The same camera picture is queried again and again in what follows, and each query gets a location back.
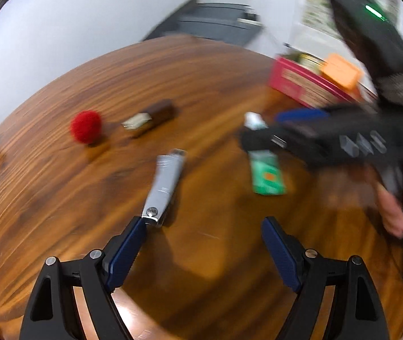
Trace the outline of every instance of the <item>blue gripper pad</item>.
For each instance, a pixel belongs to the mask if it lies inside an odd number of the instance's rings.
[[[146,239],[146,224],[143,218],[132,220],[132,226],[127,226],[118,239],[124,239],[121,246],[108,260],[108,279],[105,282],[107,292],[113,292],[126,279],[137,254]]]
[[[296,238],[287,235],[274,217],[263,220],[261,234],[283,283],[298,293],[303,284],[304,247]]]
[[[328,116],[329,114],[327,112],[319,109],[296,109],[277,114],[275,116],[275,121],[277,121],[277,123],[282,123],[284,121],[314,120]]]

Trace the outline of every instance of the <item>human hand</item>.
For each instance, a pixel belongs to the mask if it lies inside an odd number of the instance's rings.
[[[365,167],[352,166],[349,175],[354,180],[370,183],[376,197],[376,204],[382,216],[384,228],[393,236],[403,238],[403,210],[400,202],[381,184],[377,171],[370,165]]]

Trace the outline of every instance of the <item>fuzzy red ball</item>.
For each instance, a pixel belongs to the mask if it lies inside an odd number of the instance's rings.
[[[80,143],[89,145],[101,135],[101,116],[96,111],[82,111],[71,121],[71,134]]]

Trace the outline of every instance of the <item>nail clipper lever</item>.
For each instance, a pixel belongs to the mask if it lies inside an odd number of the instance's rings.
[[[154,182],[142,212],[147,224],[162,226],[181,175],[185,153],[172,150],[170,154],[158,156]]]

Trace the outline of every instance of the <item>green packet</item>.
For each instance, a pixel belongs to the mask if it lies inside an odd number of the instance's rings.
[[[252,169],[253,191],[262,195],[286,193],[277,155],[268,150],[248,152]]]

